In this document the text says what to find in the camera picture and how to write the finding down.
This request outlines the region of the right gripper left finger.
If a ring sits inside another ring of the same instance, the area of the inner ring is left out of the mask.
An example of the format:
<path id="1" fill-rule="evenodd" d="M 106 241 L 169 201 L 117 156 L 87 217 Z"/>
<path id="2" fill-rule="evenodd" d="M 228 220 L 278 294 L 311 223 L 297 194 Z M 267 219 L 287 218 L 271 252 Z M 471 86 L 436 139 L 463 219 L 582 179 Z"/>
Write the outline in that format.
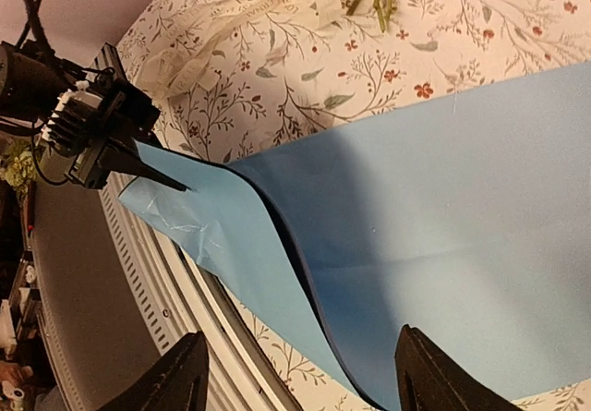
<path id="1" fill-rule="evenodd" d="M 204 411 L 208 383 L 206 337 L 189 332 L 101 411 Z"/>

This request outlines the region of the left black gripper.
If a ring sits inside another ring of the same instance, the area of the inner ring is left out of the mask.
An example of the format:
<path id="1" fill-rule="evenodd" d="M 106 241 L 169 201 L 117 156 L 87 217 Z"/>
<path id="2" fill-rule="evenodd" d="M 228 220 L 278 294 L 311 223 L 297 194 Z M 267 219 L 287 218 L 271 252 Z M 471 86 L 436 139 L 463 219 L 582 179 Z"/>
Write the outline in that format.
<path id="1" fill-rule="evenodd" d="M 77 81 L 88 80 L 91 91 L 103 98 L 93 136 L 88 146 L 73 157 L 60 155 L 43 141 L 43 169 L 60 173 L 65 180 L 88 189 L 103 188 L 109 174 L 117 172 L 186 191 L 185 184 L 139 158 L 135 141 L 154 139 L 152 129 L 160 111 L 127 79 L 116 48 L 105 44 L 84 72 L 86 77 Z"/>

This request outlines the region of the blue wrapping paper sheet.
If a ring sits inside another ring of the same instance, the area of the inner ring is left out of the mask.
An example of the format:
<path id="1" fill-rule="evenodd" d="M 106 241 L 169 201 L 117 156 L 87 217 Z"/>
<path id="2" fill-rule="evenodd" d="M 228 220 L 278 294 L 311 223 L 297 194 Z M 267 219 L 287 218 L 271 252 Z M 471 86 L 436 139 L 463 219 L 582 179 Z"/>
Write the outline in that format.
<path id="1" fill-rule="evenodd" d="M 182 182 L 121 203 L 289 345 L 399 408 L 400 330 L 508 398 L 590 375 L 590 66 L 374 115 L 226 165 L 139 146 Z"/>

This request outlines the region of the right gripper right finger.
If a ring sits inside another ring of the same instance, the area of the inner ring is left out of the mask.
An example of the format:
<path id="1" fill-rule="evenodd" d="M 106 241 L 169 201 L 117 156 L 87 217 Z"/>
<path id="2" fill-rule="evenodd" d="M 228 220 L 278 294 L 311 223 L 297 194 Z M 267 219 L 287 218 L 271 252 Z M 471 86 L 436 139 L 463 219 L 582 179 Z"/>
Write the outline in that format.
<path id="1" fill-rule="evenodd" d="M 402 328 L 394 360 L 403 411 L 518 408 L 470 376 L 416 327 Z"/>

